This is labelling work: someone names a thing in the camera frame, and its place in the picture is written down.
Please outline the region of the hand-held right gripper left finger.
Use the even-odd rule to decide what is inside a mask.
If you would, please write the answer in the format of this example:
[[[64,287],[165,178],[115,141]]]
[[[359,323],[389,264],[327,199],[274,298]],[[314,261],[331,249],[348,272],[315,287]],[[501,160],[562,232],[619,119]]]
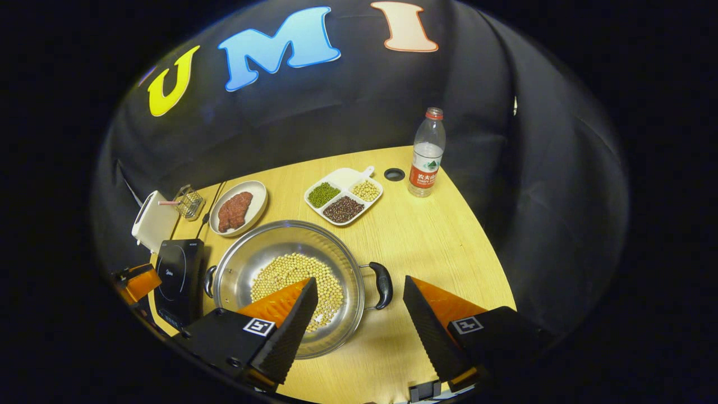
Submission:
[[[284,384],[315,313],[315,278],[306,278],[240,310],[215,309],[174,336],[190,358],[251,388]]]

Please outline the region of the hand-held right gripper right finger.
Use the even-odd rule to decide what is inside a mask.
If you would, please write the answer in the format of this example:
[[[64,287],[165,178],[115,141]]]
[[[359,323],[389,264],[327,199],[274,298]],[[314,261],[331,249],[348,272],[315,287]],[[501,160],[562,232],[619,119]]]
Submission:
[[[403,302],[439,380],[453,391],[498,389],[548,350],[553,335],[508,306],[484,309],[406,276]]]

